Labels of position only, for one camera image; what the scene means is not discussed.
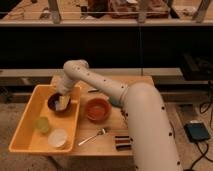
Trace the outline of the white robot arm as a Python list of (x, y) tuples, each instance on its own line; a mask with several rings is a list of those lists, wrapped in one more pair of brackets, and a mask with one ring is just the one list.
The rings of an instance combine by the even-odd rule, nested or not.
[(63, 71), (57, 84), (60, 94), (84, 81), (120, 103), (137, 171), (183, 171), (162, 96), (153, 85), (112, 80), (90, 71), (85, 60), (67, 61)]

